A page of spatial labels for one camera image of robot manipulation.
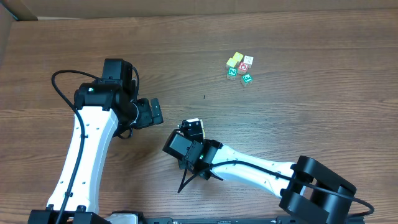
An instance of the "wood grain surface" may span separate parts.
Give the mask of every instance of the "wood grain surface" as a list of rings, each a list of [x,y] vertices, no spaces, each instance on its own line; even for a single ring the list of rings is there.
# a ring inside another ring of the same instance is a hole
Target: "wood grain surface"
[[[247,88],[226,79],[236,51],[254,57]],[[162,146],[181,120],[201,118],[208,138],[240,152],[317,159],[375,206],[368,223],[398,222],[398,10],[369,10],[13,23],[0,71],[1,223],[45,208],[60,177],[73,113],[51,74],[101,75],[105,58],[137,67],[140,97],[158,97],[165,123],[111,141],[100,215],[284,214],[271,194],[235,182],[195,179],[177,194],[182,171]],[[57,78],[69,98],[82,82]]]

